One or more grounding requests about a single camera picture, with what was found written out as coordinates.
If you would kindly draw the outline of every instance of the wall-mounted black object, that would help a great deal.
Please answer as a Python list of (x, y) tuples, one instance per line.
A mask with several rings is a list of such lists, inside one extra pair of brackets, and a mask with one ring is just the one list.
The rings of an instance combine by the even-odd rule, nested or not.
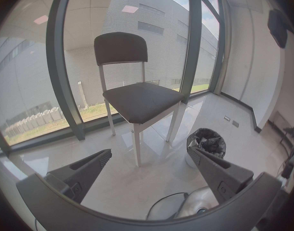
[[(17, 188), (31, 213), (47, 231), (56, 230), (56, 227), (60, 231), (194, 231), (197, 230), (197, 227), (210, 231), (251, 230), (280, 191), (281, 182), (267, 173), (261, 173), (252, 181), (253, 173), (251, 171), (236, 165), (236, 167), (230, 167), (229, 165), (232, 164), (225, 160), (221, 161), (222, 166), (220, 166), (217, 161), (220, 160), (219, 158), (210, 158), (201, 152), (197, 154), (196, 149), (191, 148), (191, 150), (200, 158), (200, 160), (194, 158), (198, 167), (212, 167), (213, 172), (226, 171), (231, 176), (226, 178), (225, 184), (230, 187), (233, 194), (224, 197), (221, 200), (222, 204), (204, 214), (172, 220), (132, 220), (109, 216), (80, 205), (79, 202), (87, 193), (85, 190), (89, 189), (90, 184), (93, 183), (110, 158), (110, 150), (98, 152), (89, 158), (50, 172), (49, 174), (54, 175), (55, 178), (49, 179), (48, 176), (42, 178), (38, 174), (31, 175), (17, 183)], [(238, 175), (235, 169), (242, 169), (244, 174)], [(206, 170), (207, 168), (201, 173), (208, 178), (208, 181), (211, 181), (212, 178), (223, 178), (223, 174), (218, 176), (216, 174), (204, 175)], [(82, 187), (80, 193), (82, 195), (75, 197), (73, 194), (75, 195), (77, 182)]]
[(285, 48), (287, 42), (287, 28), (279, 10), (270, 10), (268, 18), (270, 33), (280, 48)]

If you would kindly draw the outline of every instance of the floor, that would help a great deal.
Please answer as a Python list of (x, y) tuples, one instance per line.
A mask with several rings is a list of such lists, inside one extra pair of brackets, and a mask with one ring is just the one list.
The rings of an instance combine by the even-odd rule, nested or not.
[[(145, 219), (150, 207), (160, 198), (177, 192), (192, 192), (206, 186), (197, 169), (184, 159), (186, 138), (198, 128), (218, 132), (226, 142), (225, 160), (254, 172), (254, 178), (266, 171), (276, 176), (287, 158), (279, 145), (280, 137), (266, 125), (260, 134), (253, 129), (251, 113), (230, 99), (206, 94), (182, 105), (177, 117), (179, 129), (165, 141), (172, 115), (158, 121), (141, 137), (140, 168), (136, 167), (132, 137), (126, 122), (115, 125), (116, 136), (106, 127), (88, 133), (86, 140), (68, 138), (31, 150), (0, 157), (0, 184), (14, 196), (15, 182), (35, 171), (48, 171), (70, 164), (100, 150), (111, 148), (112, 158), (84, 198), (82, 205), (113, 216)], [(232, 125), (235, 120), (239, 127)]]

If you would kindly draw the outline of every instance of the black chair seat cushion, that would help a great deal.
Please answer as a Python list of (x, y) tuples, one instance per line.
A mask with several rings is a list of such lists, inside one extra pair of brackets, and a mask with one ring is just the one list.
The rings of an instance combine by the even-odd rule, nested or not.
[(106, 90), (103, 97), (128, 122), (143, 124), (183, 100), (184, 95), (142, 82)]

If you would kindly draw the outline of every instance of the chair leg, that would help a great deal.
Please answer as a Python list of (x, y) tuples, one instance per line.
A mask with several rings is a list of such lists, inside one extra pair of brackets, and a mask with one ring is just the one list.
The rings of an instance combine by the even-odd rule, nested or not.
[(169, 126), (169, 129), (168, 129), (168, 134), (166, 136), (166, 141), (167, 142), (170, 140), (170, 137), (172, 135), (172, 130), (173, 130), (173, 128), (175, 126), (175, 123), (176, 123), (176, 118), (177, 118), (177, 115), (178, 115), (179, 107), (180, 107), (180, 102), (178, 103), (178, 105), (176, 106), (176, 109), (174, 110), (174, 112), (172, 114), (172, 121), (170, 122), (170, 126)]
[(140, 133), (138, 130), (138, 124), (131, 123), (132, 142), (135, 156), (135, 163), (137, 167), (141, 166), (141, 145), (140, 145)]
[(104, 99), (104, 101), (105, 101), (105, 106), (106, 106), (106, 111), (107, 111), (108, 122), (109, 122), (109, 125), (111, 127), (111, 132), (112, 132), (113, 135), (116, 135), (115, 128), (114, 128), (114, 123), (113, 123), (113, 118), (111, 117), (111, 110), (109, 108), (109, 103), (107, 102), (106, 99)]

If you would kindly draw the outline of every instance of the building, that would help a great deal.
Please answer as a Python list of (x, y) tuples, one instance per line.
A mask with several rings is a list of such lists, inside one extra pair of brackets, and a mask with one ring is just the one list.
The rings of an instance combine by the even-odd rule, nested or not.
[[(66, 14), (65, 41), (69, 37), (67, 19)], [(142, 36), (148, 47), (146, 81), (178, 90), (187, 49), (188, 20), (189, 11), (173, 0), (111, 0), (101, 33), (122, 31)], [(0, 38), (2, 131), (31, 115), (59, 107), (48, 74), (44, 42), (43, 38), (37, 40), (30, 36)], [(210, 82), (216, 53), (217, 39), (202, 25), (194, 85)], [(65, 61), (72, 93), (79, 109), (85, 107), (83, 96), (88, 106), (102, 103), (93, 46), (70, 50), (65, 47)], [(105, 66), (104, 74), (108, 89), (141, 80), (138, 63)]]

